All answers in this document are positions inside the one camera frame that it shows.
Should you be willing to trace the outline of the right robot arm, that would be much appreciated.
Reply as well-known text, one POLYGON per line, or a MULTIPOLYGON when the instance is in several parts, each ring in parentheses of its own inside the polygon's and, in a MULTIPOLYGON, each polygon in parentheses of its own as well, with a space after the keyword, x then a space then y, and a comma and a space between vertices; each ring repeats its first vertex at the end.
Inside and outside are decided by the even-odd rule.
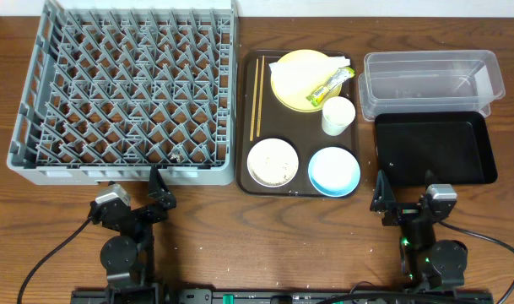
POLYGON ((457 203, 450 184, 432 182, 416 203, 399 203, 383 170, 378 171, 370 211, 383 214, 384 226, 401 230, 399 250, 404 274, 412 279, 405 290, 444 292, 464 285, 468 249, 460 241, 437 240, 434 224, 446 219, 457 203))

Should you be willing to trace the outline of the white paper napkin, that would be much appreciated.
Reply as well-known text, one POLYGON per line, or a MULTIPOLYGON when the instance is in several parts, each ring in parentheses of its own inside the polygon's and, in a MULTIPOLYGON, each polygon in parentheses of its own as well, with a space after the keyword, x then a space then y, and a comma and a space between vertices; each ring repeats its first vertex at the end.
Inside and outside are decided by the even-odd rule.
POLYGON ((317 86, 324 84, 338 68, 350 66, 346 57, 324 57, 297 59, 294 62, 270 64, 273 87, 279 97, 310 94, 317 86))

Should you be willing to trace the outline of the green yellow snack wrapper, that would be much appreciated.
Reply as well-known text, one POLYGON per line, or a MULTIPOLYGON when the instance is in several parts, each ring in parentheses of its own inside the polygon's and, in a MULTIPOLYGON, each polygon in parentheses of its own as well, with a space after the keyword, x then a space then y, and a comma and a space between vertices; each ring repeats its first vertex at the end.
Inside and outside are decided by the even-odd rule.
POLYGON ((340 84, 344 83, 348 79, 352 79, 355 76, 355 71, 349 67, 338 68, 337 71, 330 76, 324 84, 316 87, 306 99, 313 105, 319 106, 329 93, 335 90, 340 84))

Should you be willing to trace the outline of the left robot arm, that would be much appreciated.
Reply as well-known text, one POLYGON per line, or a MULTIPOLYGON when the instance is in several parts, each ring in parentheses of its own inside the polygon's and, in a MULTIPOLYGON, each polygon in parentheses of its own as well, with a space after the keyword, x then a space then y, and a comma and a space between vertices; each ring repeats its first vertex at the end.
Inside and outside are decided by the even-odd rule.
POLYGON ((153 225, 167 220, 168 211, 176 207, 176 198, 157 166, 150 170, 148 196, 150 204, 134 209, 128 192, 112 182, 92 202, 92 222, 118 233, 100 251, 108 285, 115 290, 145 286, 154 280, 153 225))

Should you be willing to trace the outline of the white cup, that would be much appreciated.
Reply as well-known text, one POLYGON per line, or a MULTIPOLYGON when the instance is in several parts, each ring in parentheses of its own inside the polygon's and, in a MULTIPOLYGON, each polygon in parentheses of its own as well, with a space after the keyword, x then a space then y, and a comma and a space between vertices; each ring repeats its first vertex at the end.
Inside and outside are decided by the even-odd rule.
POLYGON ((352 101, 342 96, 328 99, 322 108, 322 130, 329 136, 340 135, 355 119, 352 101))

